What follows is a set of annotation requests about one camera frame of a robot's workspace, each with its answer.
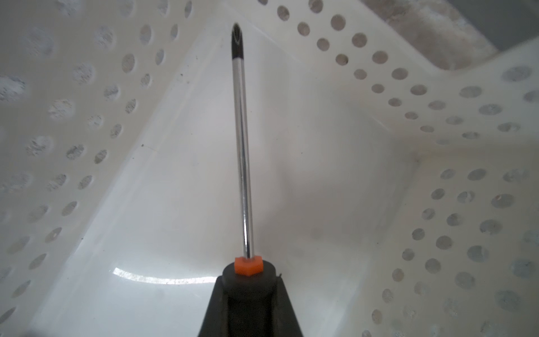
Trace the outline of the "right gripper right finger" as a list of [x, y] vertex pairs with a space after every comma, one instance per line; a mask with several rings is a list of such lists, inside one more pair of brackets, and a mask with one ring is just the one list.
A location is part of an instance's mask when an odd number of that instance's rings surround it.
[[303, 337], [283, 279], [278, 276], [273, 293], [273, 336]]

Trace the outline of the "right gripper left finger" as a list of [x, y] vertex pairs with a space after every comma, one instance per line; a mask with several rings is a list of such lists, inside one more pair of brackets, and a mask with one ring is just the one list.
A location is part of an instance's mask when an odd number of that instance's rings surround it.
[[216, 279], [198, 337], [228, 336], [228, 295], [223, 277]]

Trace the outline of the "white perforated plastic bin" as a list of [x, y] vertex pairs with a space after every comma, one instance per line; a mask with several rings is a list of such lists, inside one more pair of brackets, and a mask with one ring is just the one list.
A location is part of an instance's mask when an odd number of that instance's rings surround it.
[[243, 248], [234, 24], [302, 334], [537, 336], [537, 1], [3, 1], [1, 335], [199, 335]]

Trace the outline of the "orange black handled screwdriver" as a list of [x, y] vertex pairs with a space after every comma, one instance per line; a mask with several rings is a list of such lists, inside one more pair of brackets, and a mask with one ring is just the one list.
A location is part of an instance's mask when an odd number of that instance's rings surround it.
[[231, 32], [232, 81], [241, 207], [242, 255], [223, 272], [229, 336], [277, 336], [275, 268], [255, 253], [248, 153], [244, 39], [238, 23]]

